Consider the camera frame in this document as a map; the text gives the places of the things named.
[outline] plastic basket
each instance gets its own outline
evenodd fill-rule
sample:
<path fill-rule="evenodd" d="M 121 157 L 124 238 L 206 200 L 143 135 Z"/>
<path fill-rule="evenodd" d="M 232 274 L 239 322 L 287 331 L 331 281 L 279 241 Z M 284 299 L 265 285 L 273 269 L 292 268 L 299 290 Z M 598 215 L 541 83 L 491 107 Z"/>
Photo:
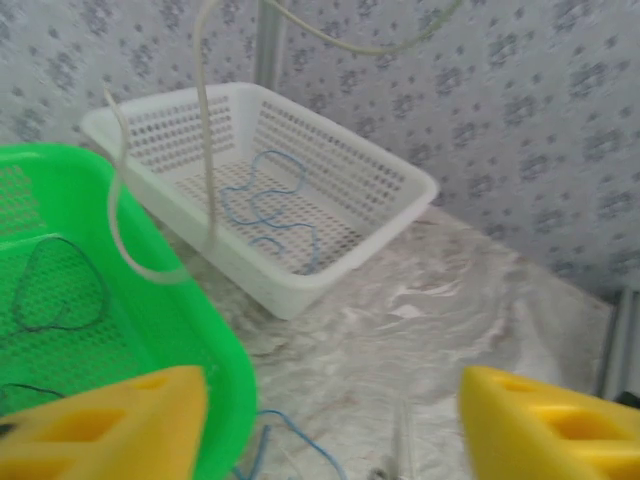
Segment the plastic basket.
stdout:
<path fill-rule="evenodd" d="M 207 259 L 274 315 L 291 319 L 350 270 L 379 251 L 435 198 L 426 173 L 336 123 L 253 84 L 207 87 L 217 196 L 218 238 Z M 145 97 L 121 105 L 130 122 L 130 188 L 154 215 L 195 248 L 205 239 L 206 191 L 202 134 L 195 89 Z M 121 133 L 109 109 L 90 112 L 83 131 L 109 155 Z M 220 190 L 247 183 L 254 157 L 278 150 L 306 167 L 307 180 L 286 199 L 265 196 L 264 211 L 284 209 L 291 222 L 316 228 L 318 261 L 309 229 L 274 232 L 264 225 L 238 225 L 225 214 Z M 290 189 L 300 172 L 267 155 L 252 192 L 235 192 L 229 208 L 251 219 L 256 191 Z M 263 236 L 276 237 L 284 249 Z"/>
<path fill-rule="evenodd" d="M 122 260 L 105 213 L 112 175 L 104 159 L 75 147 L 0 148 L 0 415 L 55 399 L 7 384 L 72 395 L 201 365 L 211 406 L 195 478 L 222 478 L 255 419 L 249 358 L 194 281 L 152 284 Z M 142 262 L 179 265 L 126 192 L 119 218 Z"/>

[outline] floral wallpaper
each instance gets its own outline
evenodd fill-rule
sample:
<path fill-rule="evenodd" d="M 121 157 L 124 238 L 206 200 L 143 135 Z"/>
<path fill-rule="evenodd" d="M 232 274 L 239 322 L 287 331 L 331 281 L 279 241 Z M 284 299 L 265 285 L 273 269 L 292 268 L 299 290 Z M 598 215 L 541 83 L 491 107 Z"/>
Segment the floral wallpaper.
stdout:
<path fill-rule="evenodd" d="M 0 0 L 0 144 L 82 144 L 103 105 L 194 85 L 199 0 Z M 222 0 L 204 39 L 211 83 L 251 81 L 257 5 Z"/>
<path fill-rule="evenodd" d="M 358 45 L 451 0 L 293 0 Z M 296 26 L 279 92 L 433 175 L 437 204 L 607 295 L 640 279 L 640 1 L 465 0 L 429 42 L 354 56 Z"/>

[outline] white marble surface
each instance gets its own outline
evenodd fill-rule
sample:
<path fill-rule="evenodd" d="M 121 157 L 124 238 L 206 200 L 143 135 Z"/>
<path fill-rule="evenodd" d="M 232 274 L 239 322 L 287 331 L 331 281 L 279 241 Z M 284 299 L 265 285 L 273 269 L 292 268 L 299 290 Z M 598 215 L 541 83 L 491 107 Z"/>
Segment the white marble surface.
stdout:
<path fill-rule="evenodd" d="M 351 480 L 384 465 L 399 395 L 411 405 L 418 478 L 471 478 L 456 415 L 461 369 L 491 365 L 589 391 L 610 314 L 436 208 L 295 321 L 273 318 L 213 268 L 199 280 L 252 356 L 261 407 L 290 415 Z M 307 480 L 337 478 L 269 420 Z M 289 477 L 271 443 L 260 480 Z"/>

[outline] green plastic basket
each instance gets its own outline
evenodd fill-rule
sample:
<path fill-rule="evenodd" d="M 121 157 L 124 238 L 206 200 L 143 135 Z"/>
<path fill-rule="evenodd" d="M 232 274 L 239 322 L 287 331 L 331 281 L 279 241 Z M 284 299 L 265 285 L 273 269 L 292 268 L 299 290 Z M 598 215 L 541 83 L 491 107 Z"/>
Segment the green plastic basket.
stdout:
<path fill-rule="evenodd" d="M 255 419 L 251 363 L 194 281 L 156 285 L 122 260 L 107 224 L 112 176 L 103 158 L 80 148 L 0 148 L 0 414 L 54 400 L 44 389 L 73 395 L 201 365 L 210 410 L 195 478 L 222 478 Z M 118 218 L 140 263 L 180 265 L 127 192 Z"/>

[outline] countertop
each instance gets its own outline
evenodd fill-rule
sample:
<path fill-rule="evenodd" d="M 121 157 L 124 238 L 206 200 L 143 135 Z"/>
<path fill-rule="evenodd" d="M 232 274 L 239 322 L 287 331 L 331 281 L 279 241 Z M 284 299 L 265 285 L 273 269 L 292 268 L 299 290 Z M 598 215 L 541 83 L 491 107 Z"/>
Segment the countertop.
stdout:
<path fill-rule="evenodd" d="M 274 318 L 212 267 L 197 277 L 251 354 L 261 407 L 292 417 L 351 480 L 384 467 L 398 398 L 411 408 L 418 478 L 470 479 L 456 414 L 461 369 L 491 365 L 588 392 L 610 316 L 607 304 L 437 208 L 294 321 Z M 337 478 L 281 421 L 266 420 L 307 480 Z M 290 477 L 270 446 L 259 479 Z"/>

